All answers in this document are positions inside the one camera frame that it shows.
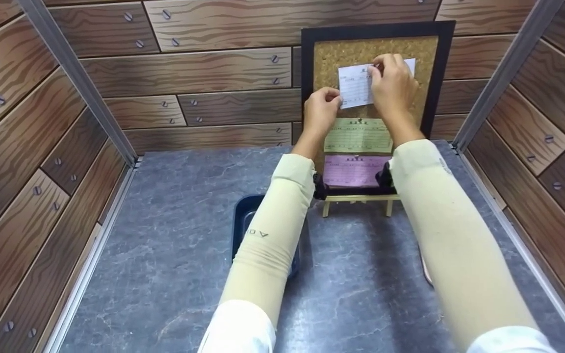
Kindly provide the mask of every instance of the green form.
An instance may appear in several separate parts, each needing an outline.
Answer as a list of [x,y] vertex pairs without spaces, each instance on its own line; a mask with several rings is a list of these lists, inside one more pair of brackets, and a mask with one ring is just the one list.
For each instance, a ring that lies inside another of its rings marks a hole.
[[381,119],[337,118],[324,141],[324,152],[392,151],[392,138]]

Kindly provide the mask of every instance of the white sleeve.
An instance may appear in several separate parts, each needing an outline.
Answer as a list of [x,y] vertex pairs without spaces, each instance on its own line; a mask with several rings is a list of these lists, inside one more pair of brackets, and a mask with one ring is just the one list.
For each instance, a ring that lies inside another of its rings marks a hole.
[[198,353],[272,353],[276,331],[260,307],[229,300],[217,307]]
[[542,332],[525,326],[496,328],[480,335],[466,353],[556,353]]

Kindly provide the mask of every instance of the pink form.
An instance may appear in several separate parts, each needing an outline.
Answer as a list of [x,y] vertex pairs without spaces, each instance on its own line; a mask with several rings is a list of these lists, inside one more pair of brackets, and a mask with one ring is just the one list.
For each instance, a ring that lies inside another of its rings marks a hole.
[[324,156],[324,183],[338,187],[379,186],[374,179],[388,156]]

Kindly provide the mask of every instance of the gray marble surface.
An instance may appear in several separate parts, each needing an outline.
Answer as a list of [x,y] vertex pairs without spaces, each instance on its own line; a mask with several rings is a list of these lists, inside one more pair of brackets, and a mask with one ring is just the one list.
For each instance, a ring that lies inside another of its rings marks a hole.
[[[445,141],[446,163],[480,210],[543,332],[565,353],[565,324]],[[197,351],[230,265],[235,203],[264,193],[287,148],[146,155],[63,353]],[[453,353],[400,203],[308,212],[298,275],[278,326],[279,353]]]

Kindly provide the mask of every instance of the hand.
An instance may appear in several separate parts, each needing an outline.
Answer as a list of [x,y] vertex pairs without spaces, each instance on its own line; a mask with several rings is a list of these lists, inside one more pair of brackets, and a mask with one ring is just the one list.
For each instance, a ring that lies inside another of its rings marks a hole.
[[303,135],[321,141],[326,138],[337,118],[337,110],[341,107],[339,90],[322,87],[311,94],[305,102],[305,124]]
[[[400,54],[383,54],[372,60],[368,69],[372,76],[374,106],[383,119],[408,117],[409,108],[419,84]],[[376,66],[383,66],[383,74]]]

